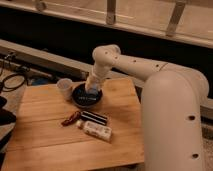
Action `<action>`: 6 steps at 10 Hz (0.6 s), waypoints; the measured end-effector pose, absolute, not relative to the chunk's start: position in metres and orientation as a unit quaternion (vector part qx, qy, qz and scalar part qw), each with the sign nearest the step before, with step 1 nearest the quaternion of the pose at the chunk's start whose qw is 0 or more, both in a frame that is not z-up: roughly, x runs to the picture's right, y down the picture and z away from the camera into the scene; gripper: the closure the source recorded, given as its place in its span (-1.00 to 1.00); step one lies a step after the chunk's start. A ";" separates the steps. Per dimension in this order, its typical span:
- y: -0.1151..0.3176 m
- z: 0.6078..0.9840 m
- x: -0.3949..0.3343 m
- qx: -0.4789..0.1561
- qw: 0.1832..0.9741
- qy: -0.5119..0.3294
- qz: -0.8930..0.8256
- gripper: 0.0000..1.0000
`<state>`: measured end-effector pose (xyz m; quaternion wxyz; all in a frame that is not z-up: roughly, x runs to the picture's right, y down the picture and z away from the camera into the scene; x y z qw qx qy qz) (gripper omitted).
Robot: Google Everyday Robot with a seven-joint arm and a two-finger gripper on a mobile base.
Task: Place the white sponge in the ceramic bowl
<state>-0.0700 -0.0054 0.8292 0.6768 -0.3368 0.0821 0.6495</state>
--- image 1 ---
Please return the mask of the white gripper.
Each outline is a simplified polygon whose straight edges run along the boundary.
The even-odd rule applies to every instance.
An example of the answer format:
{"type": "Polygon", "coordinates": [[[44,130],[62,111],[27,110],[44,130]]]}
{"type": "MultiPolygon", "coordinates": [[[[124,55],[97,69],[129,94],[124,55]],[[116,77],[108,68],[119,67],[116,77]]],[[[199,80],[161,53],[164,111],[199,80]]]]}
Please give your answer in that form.
{"type": "Polygon", "coordinates": [[[91,72],[85,82],[85,90],[89,94],[97,94],[103,84],[103,78],[91,72]]]}

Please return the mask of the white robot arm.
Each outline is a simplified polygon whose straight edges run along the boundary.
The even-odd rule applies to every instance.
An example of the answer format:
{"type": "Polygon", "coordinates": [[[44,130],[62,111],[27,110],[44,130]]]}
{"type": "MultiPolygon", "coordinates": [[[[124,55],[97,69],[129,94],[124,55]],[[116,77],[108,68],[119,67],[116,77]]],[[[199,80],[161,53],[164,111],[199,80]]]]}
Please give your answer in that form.
{"type": "Polygon", "coordinates": [[[112,68],[144,82],[142,122],[145,171],[205,171],[200,106],[209,93],[200,71],[123,55],[116,45],[98,46],[86,90],[102,88],[112,68]]]}

